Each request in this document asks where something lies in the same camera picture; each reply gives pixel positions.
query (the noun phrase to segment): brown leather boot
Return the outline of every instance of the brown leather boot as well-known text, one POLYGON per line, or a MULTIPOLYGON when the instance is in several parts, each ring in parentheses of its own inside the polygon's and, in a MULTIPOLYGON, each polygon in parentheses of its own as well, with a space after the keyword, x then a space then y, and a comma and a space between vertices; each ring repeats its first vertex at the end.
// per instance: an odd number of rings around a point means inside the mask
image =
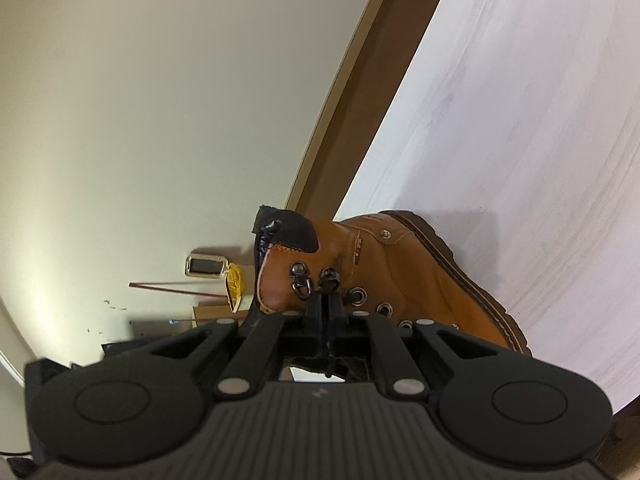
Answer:
POLYGON ((409 326, 434 319, 530 354, 513 318, 460 270, 444 241, 414 213, 384 211, 331 222, 269 208, 262 224, 270 234, 260 238, 263 231, 254 228, 255 299, 266 314, 304 308, 310 292, 333 283, 347 311, 378 312, 409 326))

